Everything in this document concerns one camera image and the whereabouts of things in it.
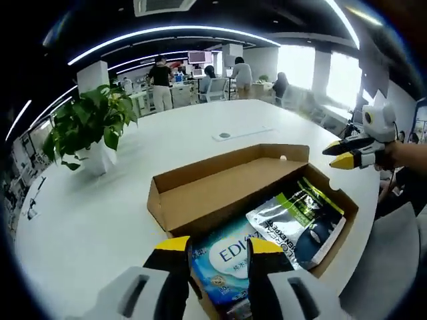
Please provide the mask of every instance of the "white pillar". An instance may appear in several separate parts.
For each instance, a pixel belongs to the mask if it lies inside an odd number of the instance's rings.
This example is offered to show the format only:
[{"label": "white pillar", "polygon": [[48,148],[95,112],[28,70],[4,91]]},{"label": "white pillar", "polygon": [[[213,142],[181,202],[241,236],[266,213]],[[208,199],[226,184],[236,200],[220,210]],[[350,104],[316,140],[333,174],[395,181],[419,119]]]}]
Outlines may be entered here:
[{"label": "white pillar", "polygon": [[314,74],[312,91],[322,96],[326,95],[331,69],[331,53],[316,50],[314,57]]},{"label": "white pillar", "polygon": [[216,53],[216,52],[212,53],[212,63],[213,63],[213,68],[215,69],[215,72],[217,72],[217,70],[218,70],[218,53]]},{"label": "white pillar", "polygon": [[95,62],[77,72],[79,94],[94,90],[100,85],[109,85],[108,66],[106,62]]},{"label": "white pillar", "polygon": [[229,43],[222,46],[222,76],[227,77],[227,68],[234,65],[236,57],[243,57],[243,45]]}]

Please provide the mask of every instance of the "person in white shirt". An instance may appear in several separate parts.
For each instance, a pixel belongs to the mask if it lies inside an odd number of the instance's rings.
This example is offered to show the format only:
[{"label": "person in white shirt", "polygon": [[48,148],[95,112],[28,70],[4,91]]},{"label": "person in white shirt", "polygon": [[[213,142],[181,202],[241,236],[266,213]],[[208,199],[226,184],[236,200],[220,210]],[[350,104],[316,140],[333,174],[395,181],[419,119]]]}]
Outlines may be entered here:
[{"label": "person in white shirt", "polygon": [[133,93],[132,81],[127,77],[123,78],[123,88],[127,95],[131,95]]},{"label": "person in white shirt", "polygon": [[231,78],[236,78],[236,86],[240,99],[249,99],[252,86],[252,71],[251,67],[245,63],[242,57],[237,57],[234,60],[235,66]]},{"label": "person in white shirt", "polygon": [[[207,93],[207,88],[209,88],[209,85],[211,83],[211,79],[216,78],[215,69],[211,65],[208,65],[205,68],[205,74],[206,74],[206,77],[204,77],[202,80],[200,80],[200,84],[199,84],[199,92],[200,93]],[[206,102],[206,97],[201,95],[200,101]]]}]

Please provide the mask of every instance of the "computer monitor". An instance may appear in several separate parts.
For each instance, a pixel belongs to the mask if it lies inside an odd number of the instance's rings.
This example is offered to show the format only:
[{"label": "computer monitor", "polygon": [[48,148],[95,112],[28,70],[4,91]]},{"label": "computer monitor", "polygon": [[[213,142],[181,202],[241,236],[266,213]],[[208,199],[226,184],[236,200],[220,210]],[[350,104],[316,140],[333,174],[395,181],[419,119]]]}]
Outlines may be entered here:
[{"label": "computer monitor", "polygon": [[196,65],[199,63],[212,63],[212,52],[210,51],[189,51],[188,63]]},{"label": "computer monitor", "polygon": [[197,77],[203,77],[203,69],[194,69],[193,70],[193,76],[195,78],[197,78]]}]

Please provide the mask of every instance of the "open cardboard box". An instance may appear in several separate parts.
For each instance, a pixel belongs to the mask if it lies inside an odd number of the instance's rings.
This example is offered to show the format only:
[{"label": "open cardboard box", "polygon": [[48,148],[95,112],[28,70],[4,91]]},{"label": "open cardboard box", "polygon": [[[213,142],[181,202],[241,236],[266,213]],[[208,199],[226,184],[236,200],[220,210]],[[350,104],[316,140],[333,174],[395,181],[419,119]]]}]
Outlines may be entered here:
[{"label": "open cardboard box", "polygon": [[[199,237],[277,195],[286,181],[304,176],[344,210],[347,220],[324,260],[310,270],[320,277],[346,240],[358,207],[343,191],[330,189],[329,179],[308,163],[308,154],[305,145],[261,144],[186,165],[152,179],[147,208],[168,237]],[[203,309],[220,319],[200,289]]]}]

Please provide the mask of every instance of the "potted plant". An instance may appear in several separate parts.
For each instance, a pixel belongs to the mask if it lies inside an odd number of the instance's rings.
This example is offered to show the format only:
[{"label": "potted plant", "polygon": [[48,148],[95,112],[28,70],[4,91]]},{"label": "potted plant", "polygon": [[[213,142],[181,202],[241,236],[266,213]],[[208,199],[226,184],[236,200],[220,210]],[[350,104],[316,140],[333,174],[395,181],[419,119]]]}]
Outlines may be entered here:
[{"label": "potted plant", "polygon": [[51,161],[61,158],[73,171],[83,163],[94,175],[102,175],[115,164],[119,138],[130,121],[137,123],[137,116],[123,89],[101,85],[56,112],[43,152]]},{"label": "potted plant", "polygon": [[261,83],[268,82],[268,76],[267,75],[260,75],[260,77],[258,79],[260,80]]}]

